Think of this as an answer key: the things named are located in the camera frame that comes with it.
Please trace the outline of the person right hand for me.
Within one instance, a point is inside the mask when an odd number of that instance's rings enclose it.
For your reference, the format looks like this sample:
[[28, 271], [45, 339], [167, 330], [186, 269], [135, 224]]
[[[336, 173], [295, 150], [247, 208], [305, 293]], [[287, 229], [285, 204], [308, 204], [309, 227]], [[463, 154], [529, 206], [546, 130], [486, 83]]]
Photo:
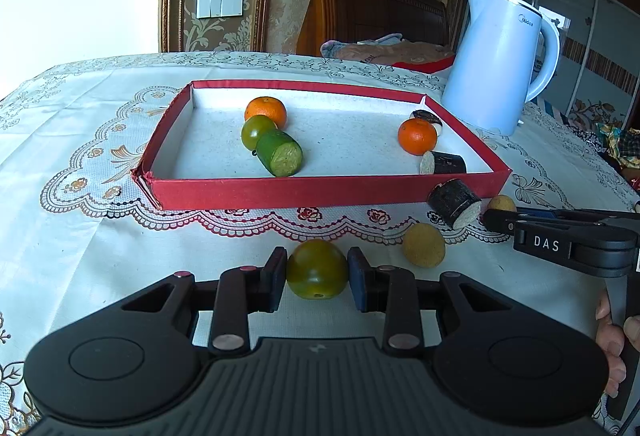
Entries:
[[627, 375], [626, 364], [623, 363], [620, 355], [622, 355], [624, 348], [628, 323], [624, 323], [622, 327], [613, 323], [610, 300], [606, 291], [600, 295], [596, 309], [596, 320], [596, 342], [608, 360], [608, 384], [606, 384], [605, 393], [615, 398], [618, 395], [620, 384], [625, 381]]

